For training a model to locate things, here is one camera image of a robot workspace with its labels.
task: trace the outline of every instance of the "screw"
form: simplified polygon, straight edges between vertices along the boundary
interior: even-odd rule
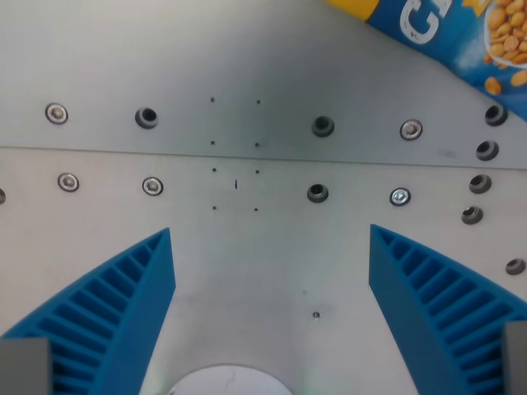
[[[57,179],[58,186],[65,192],[75,192],[79,189],[79,179],[71,173],[62,173]]]
[[[50,103],[45,110],[46,118],[56,125],[62,125],[68,121],[68,112],[59,103]]]
[[[406,188],[397,188],[389,195],[389,202],[396,207],[404,206],[410,202],[412,194]]]
[[[150,196],[158,196],[163,193],[163,183],[156,177],[147,177],[142,181],[142,190]]]
[[[416,119],[409,119],[403,123],[403,126],[401,126],[401,129],[399,130],[399,134],[403,140],[406,140],[407,142],[415,140],[422,134],[422,123]]]

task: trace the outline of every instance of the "aluminum surface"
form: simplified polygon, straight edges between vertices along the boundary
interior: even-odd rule
[[[57,187],[64,171],[82,181],[76,193]],[[10,197],[0,206],[0,332],[169,226],[178,285],[142,395],[165,395],[187,373],[218,364],[261,369],[298,394],[416,395],[368,287],[370,223],[525,299],[527,275],[505,267],[527,257],[526,174],[487,170],[492,188],[474,195],[467,184],[480,173],[0,149]],[[149,174],[165,186],[156,198],[142,190]],[[305,195],[316,183],[331,190],[321,204]],[[400,185],[412,204],[393,207],[387,197]],[[466,226],[459,216],[472,205],[485,218]]]
[[[323,0],[24,0],[0,26],[0,146],[527,169],[523,121],[488,126],[491,99]]]

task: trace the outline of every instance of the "cereal box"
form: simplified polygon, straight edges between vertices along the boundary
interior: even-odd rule
[[[526,0],[328,0],[527,119]]]

